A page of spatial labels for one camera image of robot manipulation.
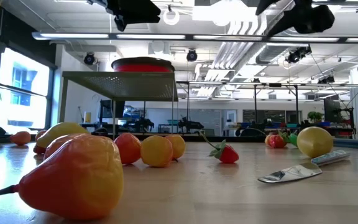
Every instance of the wooden table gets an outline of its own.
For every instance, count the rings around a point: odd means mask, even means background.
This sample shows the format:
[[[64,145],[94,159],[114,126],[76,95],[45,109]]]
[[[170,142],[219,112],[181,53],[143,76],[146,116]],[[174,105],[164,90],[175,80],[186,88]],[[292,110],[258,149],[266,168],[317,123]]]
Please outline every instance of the wooden table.
[[[272,185],[257,177],[307,161],[297,149],[261,143],[232,144],[237,164],[207,157],[205,143],[188,143],[186,154],[164,169],[141,161],[124,167],[124,195],[111,215],[90,223],[358,223],[358,150],[349,161],[323,167],[310,179]],[[0,146],[0,188],[16,184],[41,159],[29,148]],[[0,196],[0,223],[72,223],[36,211],[17,194]]]

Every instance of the orange fruit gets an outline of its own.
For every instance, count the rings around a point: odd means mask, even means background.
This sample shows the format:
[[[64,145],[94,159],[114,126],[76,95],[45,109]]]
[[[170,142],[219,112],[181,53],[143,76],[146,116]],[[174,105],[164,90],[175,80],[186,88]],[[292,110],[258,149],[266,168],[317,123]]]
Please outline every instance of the orange fruit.
[[[323,128],[308,127],[299,133],[296,143],[303,154],[315,158],[331,152],[334,138]]]
[[[165,137],[172,143],[173,158],[179,159],[186,151],[186,142],[179,134],[170,134]]]
[[[60,146],[65,144],[67,141],[72,140],[79,135],[82,134],[68,134],[65,136],[60,136],[59,138],[53,140],[45,150],[44,160],[48,159],[48,157],[50,157],[54,152],[56,152],[60,148]]]
[[[19,131],[18,133],[9,137],[11,142],[18,146],[23,146],[31,141],[31,135],[27,131]]]
[[[118,146],[122,164],[131,164],[140,159],[140,141],[133,134],[120,134],[114,143]]]
[[[173,156],[172,143],[161,136],[150,136],[142,141],[140,155],[149,166],[167,167]]]
[[[47,130],[42,130],[42,131],[39,131],[38,133],[37,133],[37,135],[35,136],[35,140],[37,140],[39,137],[41,137],[44,133],[46,133],[47,132]]]

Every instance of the window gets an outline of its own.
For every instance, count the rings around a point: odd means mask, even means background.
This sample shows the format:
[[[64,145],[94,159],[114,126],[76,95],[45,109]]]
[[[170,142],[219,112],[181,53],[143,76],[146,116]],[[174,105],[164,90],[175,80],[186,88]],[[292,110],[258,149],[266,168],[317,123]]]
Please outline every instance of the window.
[[[0,66],[0,126],[45,127],[50,69],[6,49]]]

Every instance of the pear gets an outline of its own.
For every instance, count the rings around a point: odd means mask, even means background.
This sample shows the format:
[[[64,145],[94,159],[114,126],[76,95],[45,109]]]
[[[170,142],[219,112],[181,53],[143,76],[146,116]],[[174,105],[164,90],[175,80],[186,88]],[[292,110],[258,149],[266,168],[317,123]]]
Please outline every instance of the pear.
[[[67,141],[47,160],[0,190],[18,192],[30,207],[71,220],[109,215],[123,190],[118,147],[106,137],[83,134]]]

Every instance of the metal frame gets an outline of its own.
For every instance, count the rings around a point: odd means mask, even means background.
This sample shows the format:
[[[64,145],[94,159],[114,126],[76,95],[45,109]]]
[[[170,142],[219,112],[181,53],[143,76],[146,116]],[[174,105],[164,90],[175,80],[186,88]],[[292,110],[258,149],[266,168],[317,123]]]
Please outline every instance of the metal frame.
[[[75,33],[33,32],[36,40],[174,40],[203,42],[262,42],[291,44],[358,44],[358,36],[274,36],[224,34],[136,34],[136,33]]]

